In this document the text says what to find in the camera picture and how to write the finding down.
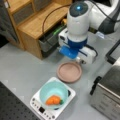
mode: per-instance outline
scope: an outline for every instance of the orange carrot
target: orange carrot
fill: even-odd
[[[59,105],[59,104],[61,104],[61,98],[56,95],[49,97],[46,101],[46,105]]]

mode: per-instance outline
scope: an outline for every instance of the cabinet door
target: cabinet door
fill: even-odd
[[[12,26],[7,9],[4,5],[4,0],[0,0],[0,34],[6,38],[18,42],[18,37]]]

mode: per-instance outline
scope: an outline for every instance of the white appliance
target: white appliance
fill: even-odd
[[[48,80],[48,82],[52,82],[52,81],[59,81],[61,82],[59,79],[57,79],[56,77],[52,77]],[[76,92],[71,89],[69,86],[67,86],[66,84],[64,84],[67,89],[68,89],[68,99],[66,101],[66,103],[59,109],[54,109],[54,110],[47,110],[45,108],[43,108],[41,106],[41,102],[40,102],[40,90],[38,90],[37,93],[35,93],[35,95],[32,97],[31,101],[30,101],[30,106],[40,115],[42,116],[45,120],[55,120],[61,113],[62,111],[67,107],[67,105],[70,103],[70,101],[75,97]]]

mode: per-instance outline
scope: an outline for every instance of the table surface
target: table surface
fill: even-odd
[[[104,76],[111,68],[111,64],[105,60],[105,54],[113,46],[113,43],[92,33],[89,33],[88,36],[88,43],[98,51],[98,57],[93,64],[81,65],[83,73],[80,80],[67,84],[76,91],[76,96],[57,120],[108,120],[107,117],[91,107],[89,93],[95,78]],[[58,66],[67,61],[70,59],[61,55],[58,50],[48,58],[39,60],[30,53],[7,44],[0,49],[0,80],[31,109],[30,99],[32,96],[51,77],[57,77]]]

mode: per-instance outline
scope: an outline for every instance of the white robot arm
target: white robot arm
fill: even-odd
[[[62,54],[71,59],[80,58],[86,63],[93,63],[97,52],[87,45],[89,27],[110,34],[120,25],[120,1],[110,2],[111,7],[89,0],[75,2],[70,6],[67,28],[59,34],[59,51]]]

